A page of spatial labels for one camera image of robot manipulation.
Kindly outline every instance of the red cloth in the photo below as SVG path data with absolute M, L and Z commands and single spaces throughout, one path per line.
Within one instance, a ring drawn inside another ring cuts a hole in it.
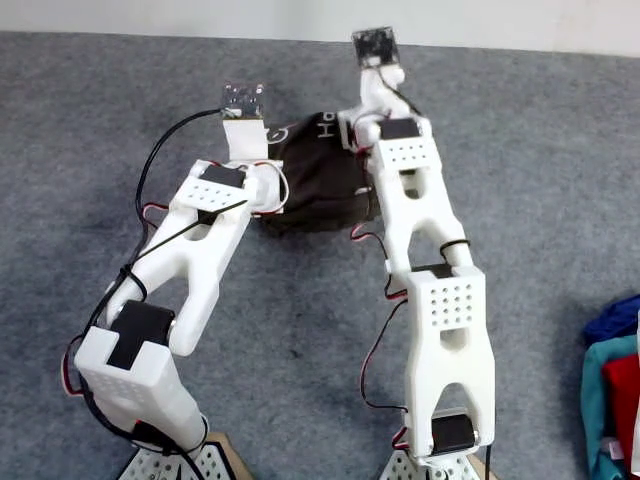
M 609 405 L 613 410 L 616 438 L 624 454 L 624 464 L 631 471 L 633 429 L 640 399 L 640 363 L 637 354 L 613 360 L 602 367 L 602 374 L 609 384 Z

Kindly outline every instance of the white wall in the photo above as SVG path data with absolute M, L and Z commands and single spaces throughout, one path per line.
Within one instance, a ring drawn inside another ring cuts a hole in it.
M 399 43 L 640 56 L 640 0 L 0 0 L 0 30 Z

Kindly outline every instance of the wooden base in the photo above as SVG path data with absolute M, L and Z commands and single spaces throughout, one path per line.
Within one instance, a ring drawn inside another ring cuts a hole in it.
M 478 476 L 484 480 L 484 462 L 482 462 L 482 460 L 480 460 L 478 457 L 476 457 L 475 455 L 469 455 L 469 461 L 471 462 L 471 465 L 473 466 L 473 469 L 476 471 L 476 473 L 478 474 Z M 489 474 L 489 479 L 490 480 L 500 480 L 498 477 L 496 477 L 493 472 L 490 472 Z
M 210 442 L 218 442 L 222 449 L 224 450 L 225 455 L 227 456 L 227 460 L 229 460 L 229 465 L 233 470 L 233 473 L 236 476 L 237 480 L 254 480 L 253 476 L 249 472 L 246 464 L 233 449 L 231 442 L 229 441 L 229 437 L 226 433 L 213 432 L 207 436 L 207 440 Z M 475 469 L 478 476 L 484 480 L 484 463 L 475 455 L 469 455 L 469 461 L 471 465 Z M 500 480 L 496 477 L 493 472 L 491 472 L 490 480 Z

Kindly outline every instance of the white logo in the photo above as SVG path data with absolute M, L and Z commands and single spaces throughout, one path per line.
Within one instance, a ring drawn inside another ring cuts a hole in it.
M 289 127 L 278 128 L 277 130 L 269 130 L 267 128 L 267 143 L 274 145 L 284 142 L 289 136 Z
M 329 127 L 333 126 L 333 123 L 325 123 L 325 122 L 333 122 L 336 119 L 336 114 L 334 112 L 324 112 L 322 114 L 322 120 L 324 122 L 320 122 L 317 125 L 322 128 L 322 133 L 318 135 L 318 138 L 327 138 L 327 137 L 335 137 L 335 133 L 329 132 Z

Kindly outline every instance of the green cloth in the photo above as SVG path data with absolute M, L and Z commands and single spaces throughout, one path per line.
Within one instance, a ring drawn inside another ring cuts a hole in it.
M 611 460 L 606 452 L 600 450 L 600 441 L 606 433 L 607 419 L 607 388 L 602 377 L 602 367 L 612 360 L 637 352 L 636 336 L 629 335 L 594 343 L 585 354 L 580 403 L 591 480 L 627 478 L 623 462 Z

